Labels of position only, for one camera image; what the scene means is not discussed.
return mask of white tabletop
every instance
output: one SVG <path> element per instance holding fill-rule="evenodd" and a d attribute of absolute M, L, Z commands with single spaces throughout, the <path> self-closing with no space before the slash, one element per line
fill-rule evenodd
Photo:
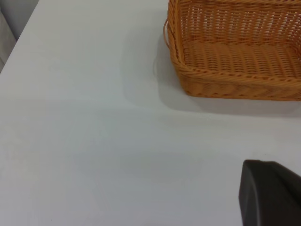
<path fill-rule="evenodd" d="M 167 0 L 40 0 L 0 75 L 0 225 L 241 226 L 244 159 L 301 174 L 301 103 L 193 98 Z"/>

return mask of black plastic object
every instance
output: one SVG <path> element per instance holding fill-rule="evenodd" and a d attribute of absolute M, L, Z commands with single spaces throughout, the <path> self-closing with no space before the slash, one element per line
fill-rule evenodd
<path fill-rule="evenodd" d="M 273 161 L 244 161 L 239 204 L 244 226 L 301 226 L 301 177 Z"/>

